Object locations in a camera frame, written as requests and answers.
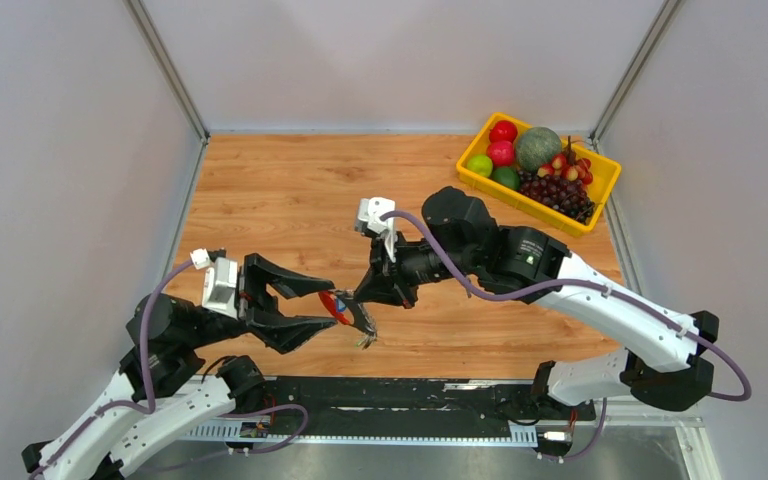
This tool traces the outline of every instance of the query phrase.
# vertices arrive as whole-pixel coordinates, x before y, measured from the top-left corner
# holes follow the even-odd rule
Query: green apple
[[[493,160],[487,155],[479,154],[470,158],[466,162],[466,169],[475,172],[482,177],[489,177],[493,173]]]

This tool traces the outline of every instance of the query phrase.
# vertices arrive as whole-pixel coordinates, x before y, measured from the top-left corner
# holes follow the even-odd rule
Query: white wall
[[[703,402],[724,478],[768,478],[768,5],[686,2],[604,147],[647,292],[719,314],[755,387]]]
[[[0,479],[127,351],[198,148],[123,2],[0,1]]]
[[[147,0],[211,130],[587,130],[661,0]]]

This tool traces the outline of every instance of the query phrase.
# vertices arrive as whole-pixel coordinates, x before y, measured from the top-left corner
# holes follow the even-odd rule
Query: green melon
[[[534,173],[561,153],[561,137],[549,128],[532,127],[519,136],[514,147],[519,166]]]

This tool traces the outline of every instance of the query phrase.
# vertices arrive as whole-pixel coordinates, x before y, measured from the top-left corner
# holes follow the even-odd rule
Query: wooden tabletop
[[[484,200],[502,225],[532,225],[566,243],[621,281],[604,219],[573,238],[457,179],[455,162],[472,137],[461,135],[217,135],[210,140],[176,263],[197,248],[226,248],[242,260],[257,252],[290,270],[353,289],[368,267],[369,240],[353,231],[361,198],[381,196],[418,214],[446,185]],[[408,240],[420,238],[405,221]],[[167,293],[201,300],[203,272],[190,269]],[[287,315],[327,315],[316,295],[279,301]],[[455,280],[424,285],[411,310],[369,305],[379,339],[355,347],[360,333],[338,325],[287,355],[251,336],[205,347],[211,362],[249,355],[265,374],[430,378],[533,378],[546,360],[579,360],[617,348],[600,332],[520,302],[467,298]]]

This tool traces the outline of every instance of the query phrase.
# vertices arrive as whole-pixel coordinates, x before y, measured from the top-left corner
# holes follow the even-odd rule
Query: yellow basket
[[[513,122],[514,125],[517,126],[520,135],[522,132],[531,128],[531,125],[505,115],[504,113],[494,113],[458,160],[458,163],[456,164],[458,178],[470,187],[488,193],[508,205],[511,205],[518,210],[522,210],[523,212],[552,225],[562,232],[569,233],[574,237],[580,237],[593,230],[593,227],[596,226],[596,221],[599,219],[602,210],[605,208],[605,203],[608,201],[608,197],[611,195],[611,190],[614,188],[614,184],[617,183],[617,179],[620,176],[620,171],[622,170],[620,164],[573,143],[572,148],[575,150],[577,158],[586,157],[590,159],[590,173],[593,174],[593,183],[587,187],[587,196],[589,196],[596,204],[596,211],[593,212],[590,221],[587,225],[581,224],[540,202],[536,202],[519,192],[513,191],[489,178],[482,177],[481,175],[466,169],[466,162],[470,158],[474,155],[485,153],[487,147],[490,145],[490,130],[499,120]],[[566,139],[562,138],[561,141],[564,147],[566,147]]]

